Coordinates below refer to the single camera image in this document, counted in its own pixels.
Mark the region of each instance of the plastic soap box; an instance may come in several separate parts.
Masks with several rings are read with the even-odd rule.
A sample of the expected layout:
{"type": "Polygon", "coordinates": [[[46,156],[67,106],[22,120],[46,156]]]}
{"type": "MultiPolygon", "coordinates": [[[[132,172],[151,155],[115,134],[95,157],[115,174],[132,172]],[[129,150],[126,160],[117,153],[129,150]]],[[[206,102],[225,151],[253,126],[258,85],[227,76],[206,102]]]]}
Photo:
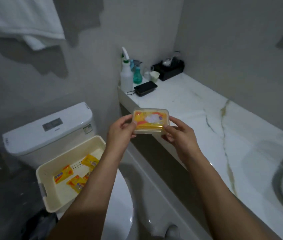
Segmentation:
{"type": "Polygon", "coordinates": [[[137,122],[136,134],[164,134],[164,125],[169,125],[166,109],[136,108],[132,119],[137,122]]]}

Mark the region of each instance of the white spray bottle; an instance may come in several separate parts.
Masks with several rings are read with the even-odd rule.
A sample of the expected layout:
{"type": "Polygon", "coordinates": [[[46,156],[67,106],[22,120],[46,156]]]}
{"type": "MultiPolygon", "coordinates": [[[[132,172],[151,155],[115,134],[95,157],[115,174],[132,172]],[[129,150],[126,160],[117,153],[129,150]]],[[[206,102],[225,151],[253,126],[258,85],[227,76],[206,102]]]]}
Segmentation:
{"type": "Polygon", "coordinates": [[[122,48],[123,48],[124,60],[123,60],[123,69],[120,72],[120,89],[124,93],[127,93],[134,90],[133,89],[134,74],[130,70],[128,53],[124,47],[122,48]]]}

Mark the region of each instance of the sticker on toilet tank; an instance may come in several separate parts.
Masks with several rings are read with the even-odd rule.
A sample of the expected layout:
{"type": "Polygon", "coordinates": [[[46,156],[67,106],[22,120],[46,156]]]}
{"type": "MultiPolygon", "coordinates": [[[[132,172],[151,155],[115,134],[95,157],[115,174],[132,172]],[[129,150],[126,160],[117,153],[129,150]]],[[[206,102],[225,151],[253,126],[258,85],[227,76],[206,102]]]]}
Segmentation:
{"type": "Polygon", "coordinates": [[[91,124],[87,125],[86,127],[83,128],[83,131],[87,135],[89,132],[92,132],[92,127],[91,124]]]}

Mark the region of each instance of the toilet lid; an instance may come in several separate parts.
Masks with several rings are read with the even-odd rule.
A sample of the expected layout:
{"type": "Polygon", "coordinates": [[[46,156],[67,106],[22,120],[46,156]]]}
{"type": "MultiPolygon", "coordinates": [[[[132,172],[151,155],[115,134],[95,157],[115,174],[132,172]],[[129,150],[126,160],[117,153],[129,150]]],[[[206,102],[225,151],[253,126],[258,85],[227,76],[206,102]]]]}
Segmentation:
{"type": "MultiPolygon", "coordinates": [[[[57,218],[60,219],[63,214],[64,212],[58,212],[57,218]]],[[[131,195],[125,179],[117,169],[101,240],[125,240],[132,226],[133,217],[134,208],[131,195]]]]}

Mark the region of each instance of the white towel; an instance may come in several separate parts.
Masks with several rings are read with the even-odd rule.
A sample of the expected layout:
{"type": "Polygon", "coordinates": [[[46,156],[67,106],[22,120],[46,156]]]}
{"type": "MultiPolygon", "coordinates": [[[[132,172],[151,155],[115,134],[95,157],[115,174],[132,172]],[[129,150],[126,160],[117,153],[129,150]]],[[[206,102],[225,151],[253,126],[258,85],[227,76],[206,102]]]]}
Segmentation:
{"type": "Polygon", "coordinates": [[[34,51],[65,39],[52,0],[0,0],[0,37],[24,40],[34,51]]]}

